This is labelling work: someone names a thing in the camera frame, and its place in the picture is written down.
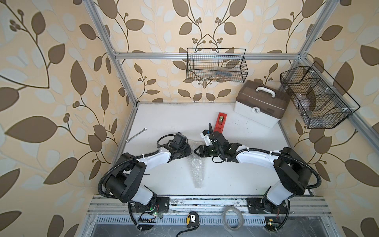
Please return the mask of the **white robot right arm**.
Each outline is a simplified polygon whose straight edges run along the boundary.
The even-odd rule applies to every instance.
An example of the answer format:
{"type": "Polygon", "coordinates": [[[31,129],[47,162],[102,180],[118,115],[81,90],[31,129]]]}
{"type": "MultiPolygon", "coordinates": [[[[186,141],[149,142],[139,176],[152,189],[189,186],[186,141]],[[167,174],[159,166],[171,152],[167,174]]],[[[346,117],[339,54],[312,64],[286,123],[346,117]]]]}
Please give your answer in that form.
{"type": "Polygon", "coordinates": [[[201,158],[219,157],[223,162],[253,164],[276,172],[279,181],[269,187],[262,203],[279,206],[286,199],[302,196],[308,188],[312,171],[288,147],[280,151],[267,151],[248,148],[240,143],[229,143],[219,132],[210,133],[205,130],[201,135],[205,144],[194,150],[201,158]]]}

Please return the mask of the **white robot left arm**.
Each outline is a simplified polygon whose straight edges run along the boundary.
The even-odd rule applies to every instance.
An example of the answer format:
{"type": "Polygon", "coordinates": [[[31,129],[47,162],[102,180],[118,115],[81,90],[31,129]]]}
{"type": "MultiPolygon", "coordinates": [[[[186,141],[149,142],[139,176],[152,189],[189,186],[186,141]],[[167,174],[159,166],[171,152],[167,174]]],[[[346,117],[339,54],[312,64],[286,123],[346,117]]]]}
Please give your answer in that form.
{"type": "Polygon", "coordinates": [[[115,165],[100,179],[98,193],[122,203],[138,202],[155,206],[157,195],[141,182],[146,171],[191,155],[188,138],[182,133],[168,134],[157,141],[157,150],[133,156],[122,154],[115,165]]]}

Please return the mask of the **clear bubble wrap sheet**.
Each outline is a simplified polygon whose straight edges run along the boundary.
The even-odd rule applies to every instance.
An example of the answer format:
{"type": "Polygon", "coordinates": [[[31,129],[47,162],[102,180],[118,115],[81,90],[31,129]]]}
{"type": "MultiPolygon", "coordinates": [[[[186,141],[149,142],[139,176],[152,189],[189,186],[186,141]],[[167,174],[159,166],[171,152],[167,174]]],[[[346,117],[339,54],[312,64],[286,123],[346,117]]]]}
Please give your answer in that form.
{"type": "Polygon", "coordinates": [[[205,158],[200,157],[194,151],[202,144],[201,141],[189,140],[191,155],[188,157],[188,161],[190,164],[189,167],[193,185],[196,189],[201,189],[203,187],[205,177],[205,158]]]}

